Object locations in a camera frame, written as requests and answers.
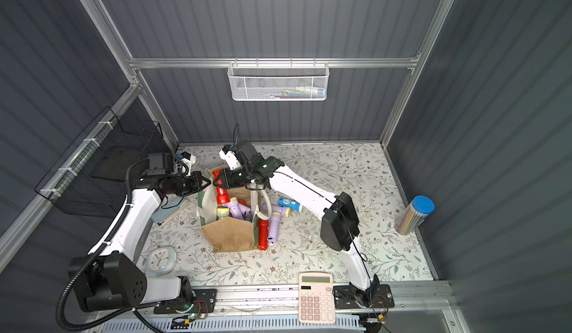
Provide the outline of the pale green flashlight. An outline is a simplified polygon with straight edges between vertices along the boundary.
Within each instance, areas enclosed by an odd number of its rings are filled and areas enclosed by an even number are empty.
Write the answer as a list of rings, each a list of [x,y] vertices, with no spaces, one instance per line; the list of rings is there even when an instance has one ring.
[[[222,220],[224,218],[230,217],[230,210],[227,207],[221,206],[217,208],[217,220]]]

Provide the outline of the grey blue stapler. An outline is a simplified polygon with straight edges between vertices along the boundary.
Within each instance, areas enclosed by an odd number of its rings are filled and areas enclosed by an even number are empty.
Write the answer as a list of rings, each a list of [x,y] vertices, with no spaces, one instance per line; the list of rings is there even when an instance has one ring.
[[[176,217],[181,211],[183,211],[189,205],[189,201],[183,199],[177,205],[167,206],[166,208],[158,209],[150,218],[152,222],[158,226],[163,224],[168,224],[172,218]]]

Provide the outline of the blue flashlight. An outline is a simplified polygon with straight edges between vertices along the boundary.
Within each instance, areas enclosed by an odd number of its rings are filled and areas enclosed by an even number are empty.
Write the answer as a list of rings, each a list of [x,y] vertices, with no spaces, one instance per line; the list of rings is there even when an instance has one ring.
[[[287,206],[287,207],[289,207],[292,210],[297,211],[297,212],[301,212],[303,209],[303,206],[301,203],[299,203],[293,199],[290,199],[288,197],[282,197],[282,196],[278,200],[278,205]]]

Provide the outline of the purple flashlight left vertical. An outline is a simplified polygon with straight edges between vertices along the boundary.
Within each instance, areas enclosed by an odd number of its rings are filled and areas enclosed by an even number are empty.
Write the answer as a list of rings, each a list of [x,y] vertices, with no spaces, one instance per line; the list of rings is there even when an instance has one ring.
[[[282,219],[282,215],[278,212],[274,212],[269,220],[268,227],[268,244],[270,246],[275,245],[278,242],[279,237],[279,226]]]

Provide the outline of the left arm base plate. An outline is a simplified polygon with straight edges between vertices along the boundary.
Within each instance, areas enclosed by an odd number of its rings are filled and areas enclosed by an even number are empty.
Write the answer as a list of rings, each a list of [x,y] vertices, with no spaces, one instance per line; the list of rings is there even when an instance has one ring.
[[[195,289],[191,298],[181,297],[159,303],[153,308],[155,315],[208,315],[214,312],[216,289]]]

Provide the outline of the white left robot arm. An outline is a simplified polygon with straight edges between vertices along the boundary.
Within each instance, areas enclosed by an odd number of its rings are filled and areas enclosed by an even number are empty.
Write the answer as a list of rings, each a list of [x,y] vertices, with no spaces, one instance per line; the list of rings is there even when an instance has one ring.
[[[184,197],[201,192],[210,183],[199,171],[129,180],[124,205],[107,232],[88,255],[69,264],[68,291],[81,310],[130,310],[151,303],[168,303],[172,309],[191,306],[195,293],[186,278],[147,276],[136,263],[162,200],[171,194]]]

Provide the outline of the red flashlight vertical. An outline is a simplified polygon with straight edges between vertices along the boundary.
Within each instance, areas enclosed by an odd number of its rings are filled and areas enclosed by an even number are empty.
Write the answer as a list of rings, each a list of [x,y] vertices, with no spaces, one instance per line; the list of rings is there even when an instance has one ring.
[[[259,219],[258,229],[259,229],[259,250],[264,251],[268,249],[268,227],[269,221]]]
[[[230,202],[230,197],[225,189],[217,187],[216,191],[217,191],[217,204],[219,206],[224,206],[226,203]]]

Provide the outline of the purple flashlight upper left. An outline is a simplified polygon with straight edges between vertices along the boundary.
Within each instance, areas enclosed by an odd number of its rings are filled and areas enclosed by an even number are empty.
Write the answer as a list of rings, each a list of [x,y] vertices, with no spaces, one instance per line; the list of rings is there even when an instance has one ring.
[[[291,213],[291,208],[289,206],[280,206],[280,205],[276,205],[273,204],[271,206],[271,208],[268,208],[268,205],[266,205],[266,203],[263,205],[263,212],[267,212],[267,211],[271,211],[271,213],[278,213],[283,217],[289,218],[290,217],[290,213]]]

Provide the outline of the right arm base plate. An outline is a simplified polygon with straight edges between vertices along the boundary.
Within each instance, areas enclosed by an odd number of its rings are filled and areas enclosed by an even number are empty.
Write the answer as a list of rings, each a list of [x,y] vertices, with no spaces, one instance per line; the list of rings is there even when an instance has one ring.
[[[335,308],[387,310],[395,307],[393,293],[389,285],[378,285],[374,291],[357,290],[352,285],[335,285],[333,288]]]

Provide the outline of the blue lid pencil tube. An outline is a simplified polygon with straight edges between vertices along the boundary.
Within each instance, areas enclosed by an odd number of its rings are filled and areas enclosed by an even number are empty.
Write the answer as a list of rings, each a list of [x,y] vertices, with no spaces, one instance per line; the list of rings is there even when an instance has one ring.
[[[402,236],[411,234],[435,209],[429,197],[417,195],[403,212],[396,215],[396,232]]]

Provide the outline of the markers in wall basket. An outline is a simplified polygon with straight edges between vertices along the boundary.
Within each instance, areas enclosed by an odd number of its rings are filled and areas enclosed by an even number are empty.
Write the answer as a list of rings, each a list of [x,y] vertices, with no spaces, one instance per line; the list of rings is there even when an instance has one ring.
[[[322,87],[290,87],[278,89],[268,93],[268,96],[273,99],[310,99],[310,100],[323,100],[326,98],[326,89]]]

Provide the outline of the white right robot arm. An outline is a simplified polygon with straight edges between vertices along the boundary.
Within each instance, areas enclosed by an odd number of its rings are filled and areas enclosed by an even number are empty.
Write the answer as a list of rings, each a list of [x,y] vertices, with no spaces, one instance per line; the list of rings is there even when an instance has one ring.
[[[321,189],[275,157],[221,169],[214,176],[213,184],[222,189],[269,188],[302,204],[320,220],[320,238],[340,254],[350,285],[366,292],[378,283],[364,256],[360,243],[360,220],[349,194],[334,194]]]

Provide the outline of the pink desk calculator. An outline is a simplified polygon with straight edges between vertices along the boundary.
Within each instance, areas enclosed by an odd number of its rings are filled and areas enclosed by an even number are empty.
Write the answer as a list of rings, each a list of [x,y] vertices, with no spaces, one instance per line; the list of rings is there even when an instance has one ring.
[[[299,275],[298,316],[301,323],[335,323],[333,288],[333,276],[330,273],[306,272]]]

